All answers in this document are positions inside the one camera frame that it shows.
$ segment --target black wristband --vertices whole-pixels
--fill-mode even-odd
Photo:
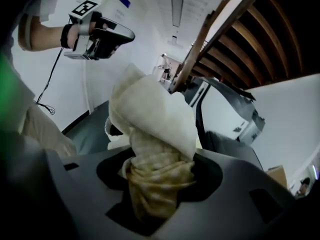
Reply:
[[[68,46],[68,33],[72,26],[73,24],[67,24],[64,26],[60,39],[61,47],[70,49],[70,47]]]

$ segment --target curved wooden ceiling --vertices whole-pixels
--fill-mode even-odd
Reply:
[[[292,65],[298,64],[299,73],[303,73],[297,36],[276,0],[257,0],[209,45],[193,71],[203,76],[214,72],[215,77],[240,88],[297,77]]]

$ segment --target plaid fabric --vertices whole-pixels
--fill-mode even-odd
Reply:
[[[113,89],[111,122],[129,136],[135,157],[124,162],[136,217],[167,219],[177,208],[178,191],[194,184],[194,115],[180,93],[170,95],[134,65]]]

